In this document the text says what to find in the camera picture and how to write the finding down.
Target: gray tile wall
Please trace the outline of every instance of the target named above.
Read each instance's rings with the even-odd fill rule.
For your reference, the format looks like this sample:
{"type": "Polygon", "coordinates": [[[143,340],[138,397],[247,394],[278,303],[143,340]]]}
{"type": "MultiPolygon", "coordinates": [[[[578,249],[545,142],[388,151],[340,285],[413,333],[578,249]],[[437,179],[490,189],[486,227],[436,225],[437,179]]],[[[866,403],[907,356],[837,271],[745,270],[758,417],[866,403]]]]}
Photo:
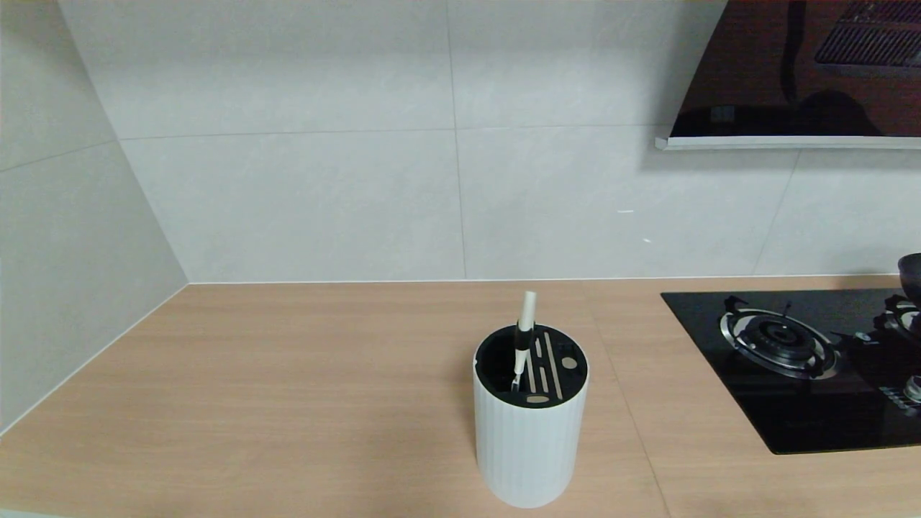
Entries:
{"type": "Polygon", "coordinates": [[[64,1],[194,282],[893,271],[921,153],[651,147],[722,6],[64,1]]]}
{"type": "Polygon", "coordinates": [[[0,29],[2,432],[186,280],[57,4],[0,29]]]}

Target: gas burner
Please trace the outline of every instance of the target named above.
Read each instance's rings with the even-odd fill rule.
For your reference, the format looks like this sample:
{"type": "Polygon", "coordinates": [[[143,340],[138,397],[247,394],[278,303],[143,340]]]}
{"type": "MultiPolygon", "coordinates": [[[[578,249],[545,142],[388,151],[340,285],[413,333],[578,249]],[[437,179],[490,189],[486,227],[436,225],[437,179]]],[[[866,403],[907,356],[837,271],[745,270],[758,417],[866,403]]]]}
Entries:
{"type": "Polygon", "coordinates": [[[892,295],[886,299],[886,312],[874,319],[873,323],[880,330],[891,329],[903,338],[921,343],[921,317],[909,299],[901,295],[892,295]]]}
{"type": "Polygon", "coordinates": [[[815,329],[783,313],[754,308],[738,297],[725,300],[719,328],[742,356],[771,371],[801,380],[831,378],[841,357],[832,343],[815,329]]]}

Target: ribbed cylindrical container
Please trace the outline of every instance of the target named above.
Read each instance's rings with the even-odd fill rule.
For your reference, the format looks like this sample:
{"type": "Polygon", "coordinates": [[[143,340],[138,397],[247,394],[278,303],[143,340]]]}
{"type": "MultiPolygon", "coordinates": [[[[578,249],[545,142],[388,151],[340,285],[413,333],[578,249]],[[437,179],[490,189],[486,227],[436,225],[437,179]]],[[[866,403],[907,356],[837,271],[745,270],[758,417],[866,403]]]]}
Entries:
{"type": "MultiPolygon", "coordinates": [[[[495,343],[496,335],[502,335],[508,329],[513,328],[490,335],[477,349],[473,359],[477,463],[486,485],[500,500],[520,508],[541,507],[563,494],[573,476],[582,411],[589,388],[588,362],[575,342],[570,340],[567,344],[567,336],[540,326],[538,335],[544,336],[546,331],[547,343],[553,336],[554,342],[563,342],[563,347],[568,348],[561,350],[554,345],[553,351],[550,351],[543,346],[543,364],[555,361],[553,371],[549,367],[543,371],[532,371],[535,372],[534,385],[530,385],[526,371],[518,403],[514,393],[506,393],[506,387],[498,386],[495,376],[484,372],[483,365],[477,369],[478,361],[502,362],[501,359],[496,360],[496,355],[483,354],[483,348],[490,347],[490,344],[508,347],[508,344],[497,346],[495,343]],[[555,356],[548,355],[548,352],[554,352],[555,356]],[[578,368],[573,367],[576,359],[578,368]],[[549,379],[547,383],[551,388],[544,390],[543,387],[548,385],[543,383],[543,378],[549,379]],[[557,378],[556,386],[565,386],[562,396],[559,396],[559,390],[553,388],[557,378]],[[529,386],[536,386],[536,393],[546,394],[542,398],[544,402],[538,405],[527,403],[528,394],[530,397],[536,395],[529,386]]],[[[531,357],[539,363],[533,356],[535,352],[532,349],[531,357]]]]}

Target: stove control knob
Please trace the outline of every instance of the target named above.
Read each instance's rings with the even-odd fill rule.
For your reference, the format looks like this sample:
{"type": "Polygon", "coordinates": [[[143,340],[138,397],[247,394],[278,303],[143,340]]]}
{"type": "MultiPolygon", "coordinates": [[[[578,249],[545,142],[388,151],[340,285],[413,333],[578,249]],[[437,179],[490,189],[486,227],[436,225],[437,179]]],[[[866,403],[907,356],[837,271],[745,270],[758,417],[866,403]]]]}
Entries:
{"type": "Polygon", "coordinates": [[[905,385],[905,396],[916,403],[921,403],[921,376],[915,375],[908,378],[905,385]]]}

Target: black top of knife block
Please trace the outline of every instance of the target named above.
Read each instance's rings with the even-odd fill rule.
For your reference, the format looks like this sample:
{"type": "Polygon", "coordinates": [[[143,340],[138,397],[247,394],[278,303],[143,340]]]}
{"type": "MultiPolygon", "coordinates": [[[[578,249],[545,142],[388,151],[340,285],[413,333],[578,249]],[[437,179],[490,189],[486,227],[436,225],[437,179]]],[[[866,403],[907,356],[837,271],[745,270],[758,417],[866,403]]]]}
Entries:
{"type": "Polygon", "coordinates": [[[511,392],[512,380],[515,379],[515,325],[493,332],[480,344],[476,350],[476,375],[490,394],[510,405],[524,408],[562,405],[582,390],[589,377],[589,363],[576,341],[561,331],[535,324],[534,336],[539,344],[530,345],[535,387],[533,392],[531,369],[527,365],[521,374],[519,391],[511,392]],[[559,380],[558,392],[554,379],[559,380]]]}

